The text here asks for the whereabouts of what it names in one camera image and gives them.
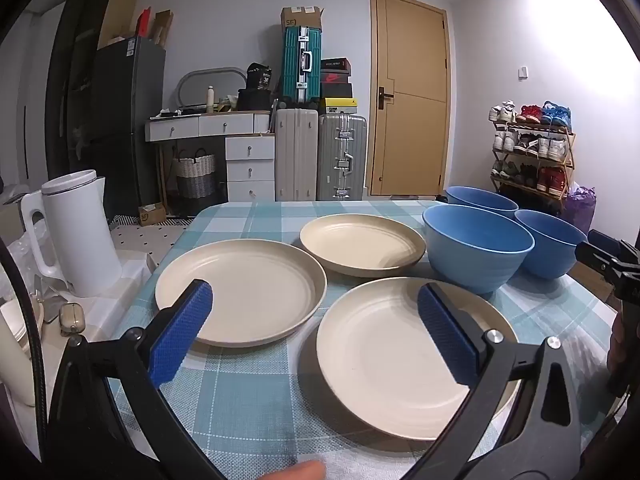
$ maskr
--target white bottle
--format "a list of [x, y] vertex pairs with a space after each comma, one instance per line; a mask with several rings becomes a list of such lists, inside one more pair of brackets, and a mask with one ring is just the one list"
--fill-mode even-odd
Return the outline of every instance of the white bottle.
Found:
[[11, 329], [0, 314], [0, 382], [14, 399], [27, 406], [35, 405], [31, 361], [15, 340]]
[[207, 114], [213, 113], [213, 106], [216, 103], [215, 94], [213, 92], [213, 86], [207, 88]]

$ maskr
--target teal suitcase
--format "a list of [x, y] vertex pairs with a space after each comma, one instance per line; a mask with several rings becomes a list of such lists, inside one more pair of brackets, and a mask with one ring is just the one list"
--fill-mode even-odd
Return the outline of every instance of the teal suitcase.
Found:
[[322, 31], [287, 27], [282, 53], [282, 95], [295, 103], [320, 97]]

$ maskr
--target white pitcher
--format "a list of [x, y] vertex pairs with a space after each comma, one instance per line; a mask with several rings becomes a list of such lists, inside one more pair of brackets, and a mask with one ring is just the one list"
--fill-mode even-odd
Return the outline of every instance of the white pitcher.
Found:
[[[78, 171], [42, 184], [22, 199], [22, 218], [33, 255], [43, 276], [63, 280], [80, 298], [98, 296], [122, 274], [102, 197], [104, 177], [95, 170]], [[57, 262], [48, 266], [33, 229], [33, 214], [43, 214]]]

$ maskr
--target refrigerator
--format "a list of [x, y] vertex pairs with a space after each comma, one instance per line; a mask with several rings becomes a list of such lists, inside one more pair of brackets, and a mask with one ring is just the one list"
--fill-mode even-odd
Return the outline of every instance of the refrigerator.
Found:
[[162, 109], [165, 50], [136, 36], [95, 55], [88, 159], [106, 178], [104, 209], [138, 216], [138, 207], [159, 202], [156, 147], [145, 142], [145, 122]]

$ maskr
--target shoe rack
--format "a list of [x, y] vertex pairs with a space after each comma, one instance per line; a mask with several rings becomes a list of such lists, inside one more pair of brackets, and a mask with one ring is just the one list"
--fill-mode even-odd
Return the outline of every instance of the shoe rack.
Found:
[[491, 181], [494, 184], [495, 190], [498, 191], [498, 188], [501, 184], [505, 186], [517, 187], [518, 189], [522, 189], [524, 191], [543, 196], [546, 198], [550, 198], [553, 200], [562, 200], [566, 197], [566, 194], [569, 190], [569, 186], [573, 181], [574, 169], [575, 169], [575, 157], [574, 157], [574, 142], [575, 142], [575, 133], [569, 132], [567, 128], [564, 126], [553, 126], [551, 124], [535, 124], [535, 123], [517, 123], [517, 122], [504, 122], [504, 121], [491, 121], [494, 124], [496, 130], [498, 130], [498, 125], [506, 126], [507, 129], [509, 127], [515, 128], [519, 131], [519, 134], [522, 132], [529, 133], [537, 133], [544, 135], [549, 139], [565, 139], [566, 140], [566, 153], [564, 154], [564, 160], [557, 161], [552, 160], [551, 158], [541, 158], [539, 156], [530, 155], [529, 153], [515, 153], [515, 152], [507, 152], [506, 150], [496, 150], [493, 149], [492, 152], [494, 154], [495, 160], [501, 160], [503, 162], [507, 161], [507, 158], [510, 156], [516, 156], [526, 160], [527, 164], [531, 164], [532, 166], [536, 166], [537, 170], [540, 171], [540, 168], [543, 166], [554, 166], [556, 168], [562, 167], [564, 169], [564, 174], [566, 175], [566, 181], [564, 183], [564, 189], [562, 190], [562, 194], [560, 196], [556, 196], [547, 191], [540, 191], [537, 188], [532, 188], [529, 186], [523, 186], [522, 184], [518, 184], [513, 180], [508, 180], [499, 176], [491, 175]]

